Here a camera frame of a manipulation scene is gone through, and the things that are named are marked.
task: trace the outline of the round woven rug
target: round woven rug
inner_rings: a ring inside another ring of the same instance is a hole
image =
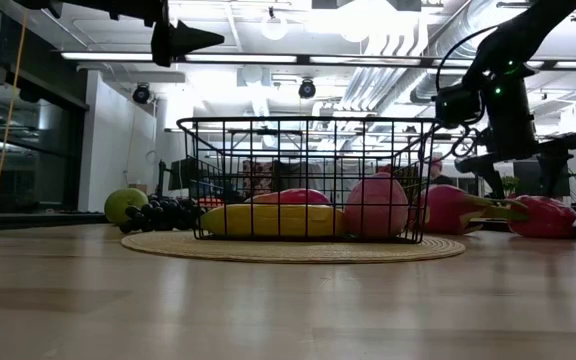
[[[150,232],[130,235],[129,249],[167,256],[222,261],[361,264],[431,260],[466,251],[458,242],[424,235],[418,245],[197,240],[192,232]]]

